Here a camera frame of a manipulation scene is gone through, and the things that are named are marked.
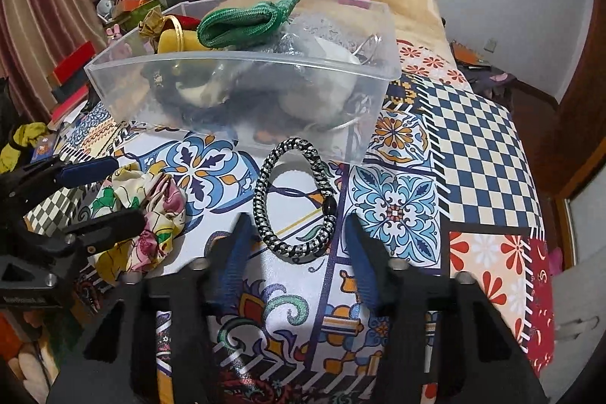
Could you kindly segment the red box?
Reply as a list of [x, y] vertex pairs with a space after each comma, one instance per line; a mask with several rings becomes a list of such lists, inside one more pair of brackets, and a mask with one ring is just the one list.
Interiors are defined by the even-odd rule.
[[51, 88], [58, 88], [68, 82], [95, 56], [94, 44], [91, 41], [79, 45], [71, 54], [60, 61], [48, 75]]

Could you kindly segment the grey knit item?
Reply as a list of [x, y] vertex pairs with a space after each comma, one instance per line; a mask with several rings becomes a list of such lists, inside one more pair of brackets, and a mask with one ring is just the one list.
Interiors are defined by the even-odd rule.
[[320, 17], [312, 14], [292, 17], [260, 45], [254, 46], [251, 51], [287, 55], [305, 61], [309, 59], [326, 61], [329, 58], [328, 50], [323, 47], [315, 34], [321, 20]]

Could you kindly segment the clear plastic storage bin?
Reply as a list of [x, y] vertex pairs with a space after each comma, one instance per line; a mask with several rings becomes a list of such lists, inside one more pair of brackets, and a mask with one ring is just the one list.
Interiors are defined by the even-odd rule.
[[323, 159], [358, 164], [401, 65], [385, 4], [299, 0], [260, 44], [157, 53], [132, 30], [85, 71], [118, 120], [211, 134], [258, 154], [299, 136]]

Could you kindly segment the gold ribbon bow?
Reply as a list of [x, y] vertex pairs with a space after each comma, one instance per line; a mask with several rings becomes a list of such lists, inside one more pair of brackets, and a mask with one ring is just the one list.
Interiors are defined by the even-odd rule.
[[172, 29], [178, 32], [183, 31], [176, 16], [165, 16], [159, 7], [155, 7], [139, 23], [139, 35], [143, 40], [149, 42], [154, 50], [157, 50], [159, 37], [167, 23], [172, 26]]

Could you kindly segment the pink rabbit doll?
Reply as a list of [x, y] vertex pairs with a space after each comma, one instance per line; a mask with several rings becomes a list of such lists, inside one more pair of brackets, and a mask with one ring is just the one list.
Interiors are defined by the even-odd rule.
[[106, 29], [107, 43], [111, 45], [122, 37], [121, 29], [118, 23], [108, 27]]

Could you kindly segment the black and cream bra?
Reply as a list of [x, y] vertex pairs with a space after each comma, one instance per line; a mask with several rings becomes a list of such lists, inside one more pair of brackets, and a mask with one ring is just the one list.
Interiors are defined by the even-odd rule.
[[142, 110], [148, 122], [237, 135], [287, 118], [278, 96], [299, 73], [271, 62], [162, 61], [145, 65], [149, 86]]

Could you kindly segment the yellow sponge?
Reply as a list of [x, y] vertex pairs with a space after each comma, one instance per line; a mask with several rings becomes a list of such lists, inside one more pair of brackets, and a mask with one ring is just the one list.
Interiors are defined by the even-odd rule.
[[161, 33], [158, 41], [158, 53], [173, 53], [183, 51], [207, 51], [208, 47], [203, 46], [195, 31], [181, 31], [175, 29], [165, 30]]

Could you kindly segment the striped brown curtain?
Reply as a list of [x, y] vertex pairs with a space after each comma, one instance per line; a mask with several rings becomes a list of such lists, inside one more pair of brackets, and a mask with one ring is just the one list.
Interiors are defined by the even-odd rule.
[[107, 46], [95, 0], [1, 0], [1, 76], [19, 111], [48, 121], [56, 105], [48, 77], [80, 45]]

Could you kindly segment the green knit sock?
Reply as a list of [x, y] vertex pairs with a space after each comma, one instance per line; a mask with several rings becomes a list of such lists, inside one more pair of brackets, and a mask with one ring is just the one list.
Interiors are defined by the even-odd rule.
[[300, 0], [261, 1], [251, 7], [224, 7], [207, 14], [196, 29], [209, 49], [241, 49], [264, 43], [289, 18]]

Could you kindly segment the patchwork patterned bed sheet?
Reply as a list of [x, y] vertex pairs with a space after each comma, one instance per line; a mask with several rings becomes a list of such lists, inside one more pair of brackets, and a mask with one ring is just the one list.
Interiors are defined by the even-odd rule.
[[[208, 319], [218, 403], [373, 403], [388, 322], [362, 303], [344, 240], [355, 213], [392, 257], [441, 276], [479, 280], [537, 376], [554, 346], [544, 227], [524, 149], [504, 107], [474, 94], [426, 49], [400, 44], [403, 74], [388, 86], [361, 165], [325, 165], [314, 183], [291, 142], [255, 157], [216, 136], [132, 124], [112, 155], [124, 166], [80, 210], [109, 213], [169, 184], [154, 230], [99, 254], [79, 292], [100, 312], [122, 285], [127, 255], [140, 268], [172, 253], [147, 277], [172, 275], [227, 237], [241, 213], [255, 240], [237, 297]], [[182, 216], [173, 235], [166, 211]], [[156, 314], [160, 400], [173, 399], [169, 309]]]

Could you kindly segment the white wall power socket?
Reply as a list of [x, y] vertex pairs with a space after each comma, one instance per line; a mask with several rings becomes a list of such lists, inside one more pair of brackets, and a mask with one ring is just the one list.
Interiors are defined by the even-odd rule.
[[493, 39], [493, 38], [490, 38], [485, 43], [484, 50], [487, 51], [487, 52], [490, 52], [490, 53], [494, 53], [496, 47], [497, 47], [497, 40]]

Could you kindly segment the grey pink backpack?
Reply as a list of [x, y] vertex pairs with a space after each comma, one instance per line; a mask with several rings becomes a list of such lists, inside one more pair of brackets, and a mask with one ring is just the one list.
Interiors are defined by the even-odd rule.
[[450, 42], [450, 48], [457, 68], [476, 94], [501, 106], [511, 106], [511, 86], [517, 80], [514, 75], [492, 66], [475, 51], [456, 41]]

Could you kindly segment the cream white cloth bag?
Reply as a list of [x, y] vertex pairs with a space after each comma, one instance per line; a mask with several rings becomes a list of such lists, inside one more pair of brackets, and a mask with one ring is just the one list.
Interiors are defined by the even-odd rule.
[[[319, 38], [319, 42], [328, 50], [329, 61], [361, 64], [347, 48], [323, 38]], [[278, 96], [280, 108], [289, 116], [310, 125], [335, 125], [355, 89], [356, 77], [309, 67], [298, 69], [298, 72], [295, 82]]]

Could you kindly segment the green storage box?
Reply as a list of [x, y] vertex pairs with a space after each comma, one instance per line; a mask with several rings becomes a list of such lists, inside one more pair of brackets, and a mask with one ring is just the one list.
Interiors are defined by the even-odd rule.
[[120, 0], [114, 6], [112, 16], [123, 32], [129, 32], [155, 7], [161, 7], [159, 0]]

